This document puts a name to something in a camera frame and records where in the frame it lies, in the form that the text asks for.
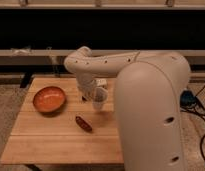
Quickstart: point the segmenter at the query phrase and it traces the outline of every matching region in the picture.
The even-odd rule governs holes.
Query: floor
[[[22,76],[14,77],[0,75],[0,156],[29,87],[20,88]],[[191,83],[189,87],[195,93],[202,85],[203,83]],[[203,102],[205,101],[205,90],[199,97]],[[205,125],[199,118],[187,113],[182,113],[181,118],[188,171],[205,171],[205,164],[199,152],[199,139],[205,131]],[[124,171],[123,165],[40,165],[39,167],[47,171]],[[23,165],[0,165],[0,171],[28,170]]]

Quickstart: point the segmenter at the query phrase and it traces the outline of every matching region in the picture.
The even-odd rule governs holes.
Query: wooden table
[[[113,82],[108,79],[109,96],[101,112],[83,102],[75,78],[35,78],[28,90],[1,157],[2,164],[116,164],[123,163],[113,114]],[[46,86],[58,86],[67,104],[53,117],[38,113],[32,100]],[[75,123],[75,116],[93,127],[87,133]]]

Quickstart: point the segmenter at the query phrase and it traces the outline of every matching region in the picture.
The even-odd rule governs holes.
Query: bowl
[[[55,86],[49,86],[39,90],[33,99],[33,105],[40,113],[56,112],[65,102],[65,92]]]

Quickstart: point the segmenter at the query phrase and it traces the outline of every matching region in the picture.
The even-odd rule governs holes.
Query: white cup
[[[97,87],[95,89],[94,99],[93,99],[93,108],[97,111],[103,108],[103,105],[107,99],[108,91],[103,87]]]

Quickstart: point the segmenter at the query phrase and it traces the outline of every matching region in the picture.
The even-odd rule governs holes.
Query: cable
[[[195,97],[197,97],[204,89],[205,89],[205,85],[198,91],[198,93],[196,93]],[[197,106],[198,106],[197,103],[195,103],[192,106],[186,106],[186,107],[181,106],[181,108],[184,109],[184,110],[181,110],[181,111],[193,114],[195,116],[198,116],[205,123],[205,110],[204,110],[204,113],[200,113],[196,108]],[[201,156],[202,156],[203,160],[205,161],[205,154],[204,154],[204,150],[203,150],[204,140],[205,140],[205,133],[203,134],[203,136],[201,137],[200,142],[199,142],[200,153],[201,153]]]
[[[196,93],[195,97],[197,97],[203,90],[205,89],[205,85]]]

